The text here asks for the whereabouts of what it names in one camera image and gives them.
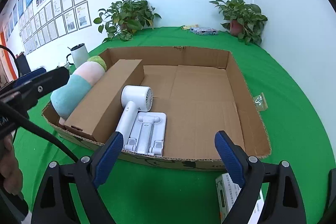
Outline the person's left hand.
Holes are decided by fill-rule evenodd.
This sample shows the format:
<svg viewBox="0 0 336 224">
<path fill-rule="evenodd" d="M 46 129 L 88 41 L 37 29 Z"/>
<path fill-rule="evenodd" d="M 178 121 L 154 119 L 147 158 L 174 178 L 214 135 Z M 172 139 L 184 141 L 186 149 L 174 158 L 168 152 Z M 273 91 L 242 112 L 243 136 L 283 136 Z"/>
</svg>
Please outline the person's left hand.
<svg viewBox="0 0 336 224">
<path fill-rule="evenodd" d="M 2 186 L 8 193 L 17 195 L 22 190 L 23 174 L 19 169 L 19 163 L 15 157 L 13 136 L 11 133 L 3 139 L 3 145 L 4 152 L 1 156 L 1 175 L 4 180 Z"/>
</svg>

